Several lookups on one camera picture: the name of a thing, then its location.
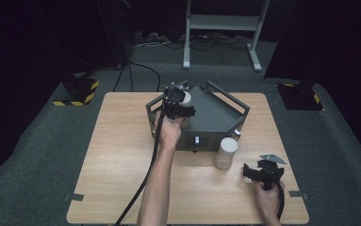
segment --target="wooden table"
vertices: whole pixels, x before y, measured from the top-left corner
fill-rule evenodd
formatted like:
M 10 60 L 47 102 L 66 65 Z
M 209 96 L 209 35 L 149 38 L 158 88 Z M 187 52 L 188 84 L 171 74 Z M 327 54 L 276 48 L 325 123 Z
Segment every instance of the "wooden table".
M 67 220 L 70 223 L 114 223 L 139 188 L 153 153 L 145 105 L 161 93 L 108 93 L 91 137 Z M 176 151 L 171 180 L 169 224 L 259 224 L 254 185 L 242 176 L 243 164 L 257 169 L 261 154 L 274 153 L 288 162 L 266 97 L 261 93 L 232 93 L 251 110 L 241 130 L 230 170 L 214 165 L 216 152 Z M 309 220 L 291 164 L 285 168 L 286 205 L 282 223 Z M 135 224 L 142 194 L 123 224 Z

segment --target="hand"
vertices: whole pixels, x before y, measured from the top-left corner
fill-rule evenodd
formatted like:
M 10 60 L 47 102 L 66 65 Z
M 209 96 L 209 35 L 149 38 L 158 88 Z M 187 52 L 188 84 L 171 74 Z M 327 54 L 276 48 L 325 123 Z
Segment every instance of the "hand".
M 283 189 L 285 187 L 282 181 L 280 181 L 280 186 Z M 276 185 L 274 185 L 271 190 L 264 190 L 262 185 L 257 181 L 254 181 L 254 187 L 256 190 L 256 199 L 260 214 L 266 224 L 272 225 L 271 223 L 268 223 L 268 221 L 277 219 L 277 212 L 280 206 L 280 191 Z
M 160 111 L 156 112 L 154 131 L 156 131 L 160 114 Z M 180 125 L 183 119 L 184 118 L 177 118 L 175 120 L 171 120 L 168 117 L 163 118 L 159 138 L 159 144 L 161 148 L 175 148 L 175 146 L 177 145 L 177 141 L 181 136 Z

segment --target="person's right arm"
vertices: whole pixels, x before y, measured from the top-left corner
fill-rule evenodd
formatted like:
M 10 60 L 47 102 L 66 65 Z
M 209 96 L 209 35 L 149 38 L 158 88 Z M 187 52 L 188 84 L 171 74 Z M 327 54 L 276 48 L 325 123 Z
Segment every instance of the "person's right arm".
M 280 186 L 284 189 L 285 185 L 280 181 Z M 274 186 L 271 190 L 264 190 L 262 185 L 254 181 L 256 190 L 257 207 L 266 226 L 279 226 L 280 221 L 277 218 L 277 212 L 280 206 L 279 189 Z

